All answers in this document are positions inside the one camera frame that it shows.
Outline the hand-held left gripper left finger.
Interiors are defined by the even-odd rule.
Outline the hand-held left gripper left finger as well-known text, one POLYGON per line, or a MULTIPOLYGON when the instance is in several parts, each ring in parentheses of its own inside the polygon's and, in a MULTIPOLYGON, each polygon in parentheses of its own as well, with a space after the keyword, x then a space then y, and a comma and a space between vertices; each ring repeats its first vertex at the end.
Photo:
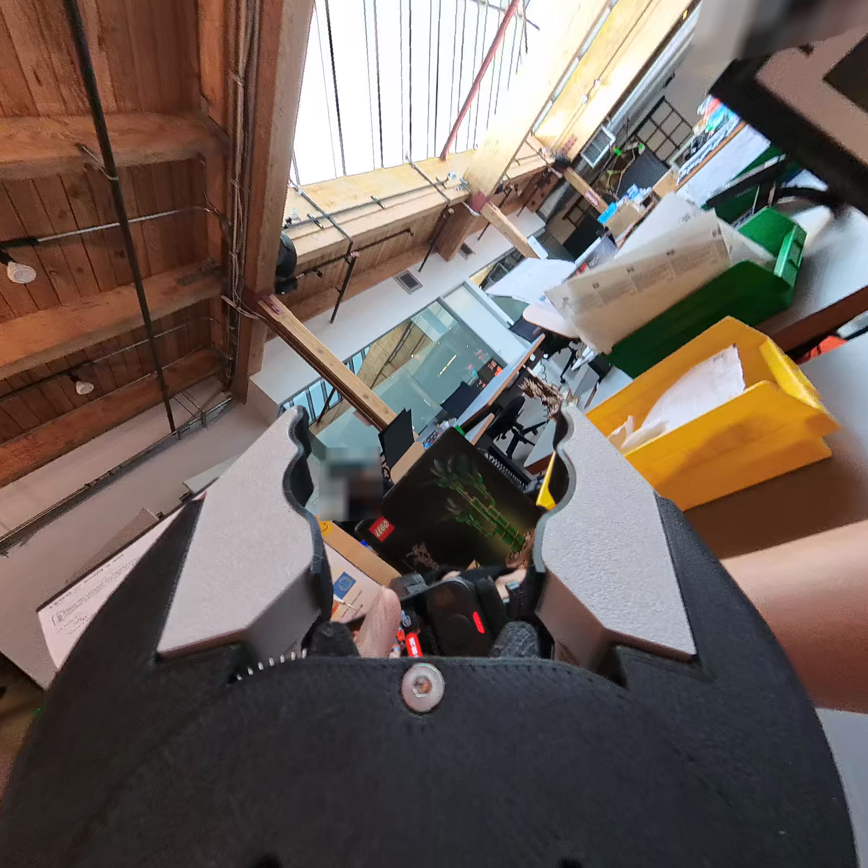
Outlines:
POLYGON ((331 613, 305 410, 284 412, 205 489, 157 651, 239 644, 254 661, 301 659, 331 613))

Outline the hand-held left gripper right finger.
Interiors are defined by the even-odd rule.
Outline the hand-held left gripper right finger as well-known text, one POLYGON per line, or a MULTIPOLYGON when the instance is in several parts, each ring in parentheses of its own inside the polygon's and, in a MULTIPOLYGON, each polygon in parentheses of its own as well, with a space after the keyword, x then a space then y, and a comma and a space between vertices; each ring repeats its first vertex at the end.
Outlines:
POLYGON ((537 526, 537 615, 566 660, 597 669, 613 646, 689 662, 696 645, 656 492, 575 405, 556 466, 566 490, 537 526))

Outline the person's right forearm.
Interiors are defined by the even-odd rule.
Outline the person's right forearm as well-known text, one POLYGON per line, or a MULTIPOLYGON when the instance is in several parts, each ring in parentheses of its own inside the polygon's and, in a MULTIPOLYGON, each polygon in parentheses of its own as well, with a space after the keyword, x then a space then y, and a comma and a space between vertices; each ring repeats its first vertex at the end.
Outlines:
POLYGON ((867 712, 867 522, 723 560, 814 704, 867 712))

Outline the black lego set box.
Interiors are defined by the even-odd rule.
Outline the black lego set box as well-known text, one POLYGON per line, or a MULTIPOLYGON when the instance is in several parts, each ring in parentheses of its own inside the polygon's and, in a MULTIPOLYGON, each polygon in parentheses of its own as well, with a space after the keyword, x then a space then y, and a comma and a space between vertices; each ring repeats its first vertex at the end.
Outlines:
POLYGON ((505 566, 523 551, 542 510, 463 434, 449 428, 363 523, 396 569, 505 566))

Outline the person's right hand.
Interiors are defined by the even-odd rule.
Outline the person's right hand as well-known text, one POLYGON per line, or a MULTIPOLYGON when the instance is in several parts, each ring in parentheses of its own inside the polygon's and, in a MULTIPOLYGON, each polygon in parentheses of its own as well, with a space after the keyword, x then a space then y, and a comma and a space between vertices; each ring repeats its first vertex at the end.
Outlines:
POLYGON ((355 638, 361 657, 390 657, 396 643, 396 633, 402 626, 401 614, 402 607, 397 594, 389 588, 381 588, 355 638))

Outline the white printed paper sheet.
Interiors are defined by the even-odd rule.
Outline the white printed paper sheet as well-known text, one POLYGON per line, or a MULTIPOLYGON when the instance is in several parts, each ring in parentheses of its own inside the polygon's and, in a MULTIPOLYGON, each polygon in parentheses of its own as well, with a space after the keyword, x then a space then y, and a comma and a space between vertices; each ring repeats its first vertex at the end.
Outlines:
POLYGON ((100 608, 185 508, 183 505, 160 519, 38 609, 38 622, 53 663, 53 677, 100 608))

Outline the yellow plastic bin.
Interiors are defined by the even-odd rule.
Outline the yellow plastic bin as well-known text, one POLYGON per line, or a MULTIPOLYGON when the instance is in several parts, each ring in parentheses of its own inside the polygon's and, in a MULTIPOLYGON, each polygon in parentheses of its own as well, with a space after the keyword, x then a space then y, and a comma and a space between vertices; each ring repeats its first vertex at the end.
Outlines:
POLYGON ((830 458, 826 438, 840 429, 819 392, 779 347, 726 317, 592 409, 608 435, 698 363, 736 344, 745 391, 692 422, 623 453, 656 491, 687 510, 830 458))

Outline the black swivel chair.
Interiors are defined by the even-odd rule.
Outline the black swivel chair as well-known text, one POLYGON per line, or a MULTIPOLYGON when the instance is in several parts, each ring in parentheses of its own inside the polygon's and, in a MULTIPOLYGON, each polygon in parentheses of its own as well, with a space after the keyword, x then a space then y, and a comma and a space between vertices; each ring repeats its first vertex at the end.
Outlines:
POLYGON ((545 408, 535 398, 519 394, 500 406, 481 444, 513 462, 521 462, 548 424, 545 408))

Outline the white paper in yellow bin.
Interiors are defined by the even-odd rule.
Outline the white paper in yellow bin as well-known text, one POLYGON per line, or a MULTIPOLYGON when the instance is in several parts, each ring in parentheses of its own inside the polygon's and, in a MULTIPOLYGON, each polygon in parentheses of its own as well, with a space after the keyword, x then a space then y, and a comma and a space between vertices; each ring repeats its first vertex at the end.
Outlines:
POLYGON ((640 425, 634 416, 608 434, 622 453, 635 450, 715 410, 745 391, 736 344, 698 363, 657 399, 640 425))

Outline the green plastic bin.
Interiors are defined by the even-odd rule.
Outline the green plastic bin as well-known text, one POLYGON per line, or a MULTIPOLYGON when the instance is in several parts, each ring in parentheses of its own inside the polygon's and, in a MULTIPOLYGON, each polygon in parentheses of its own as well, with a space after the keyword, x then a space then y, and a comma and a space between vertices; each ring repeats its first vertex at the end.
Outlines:
POLYGON ((807 231, 774 208, 722 229, 732 265, 616 344, 605 356, 613 367, 638 377, 726 317, 756 326, 790 307, 807 231))

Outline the white paper bags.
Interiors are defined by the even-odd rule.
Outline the white paper bags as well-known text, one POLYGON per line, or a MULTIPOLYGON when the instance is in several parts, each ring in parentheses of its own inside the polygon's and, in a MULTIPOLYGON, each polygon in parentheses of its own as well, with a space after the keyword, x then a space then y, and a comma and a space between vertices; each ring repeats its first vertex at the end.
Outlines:
POLYGON ((608 352, 689 294, 743 261, 771 266, 756 241, 678 192, 669 193, 620 252, 548 289, 554 324, 548 331, 608 352))

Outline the black ceiling spotlight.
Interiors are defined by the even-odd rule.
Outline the black ceiling spotlight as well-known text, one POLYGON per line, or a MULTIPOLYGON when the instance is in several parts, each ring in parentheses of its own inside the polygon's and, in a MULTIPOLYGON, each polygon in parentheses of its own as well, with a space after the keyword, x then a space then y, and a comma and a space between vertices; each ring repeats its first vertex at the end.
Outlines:
POLYGON ((292 238, 282 230, 274 277, 274 293, 277 296, 285 296, 298 288, 298 278, 295 276, 297 263, 298 255, 292 238))

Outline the red ceiling pipe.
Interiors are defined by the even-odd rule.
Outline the red ceiling pipe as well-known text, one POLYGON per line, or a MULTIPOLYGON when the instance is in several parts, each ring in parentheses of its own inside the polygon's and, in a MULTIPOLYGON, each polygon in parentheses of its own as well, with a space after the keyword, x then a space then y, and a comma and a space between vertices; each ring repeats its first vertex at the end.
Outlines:
POLYGON ((439 156, 440 160, 445 161, 446 158, 450 155, 450 150, 453 148, 453 145, 458 138, 458 131, 460 130, 465 117, 469 113, 471 106, 476 99, 478 92, 480 91, 485 74, 493 63, 496 52, 499 49, 501 42, 506 36, 506 31, 509 27, 509 24, 518 13, 520 4, 520 1, 511 1, 503 11, 503 16, 501 17, 497 30, 495 31, 491 43, 485 55, 483 56, 482 61, 480 62, 479 68, 476 71, 474 79, 472 80, 472 84, 470 85, 468 93, 458 112, 458 116, 450 129, 449 136, 447 136, 446 142, 439 156))

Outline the black metal frame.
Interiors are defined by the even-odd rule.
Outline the black metal frame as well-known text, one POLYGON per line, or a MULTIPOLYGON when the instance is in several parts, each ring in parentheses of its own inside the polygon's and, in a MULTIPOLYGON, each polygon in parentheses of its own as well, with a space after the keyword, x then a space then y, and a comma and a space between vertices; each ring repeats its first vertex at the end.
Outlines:
POLYGON ((867 214, 867 27, 733 60, 710 95, 867 214))

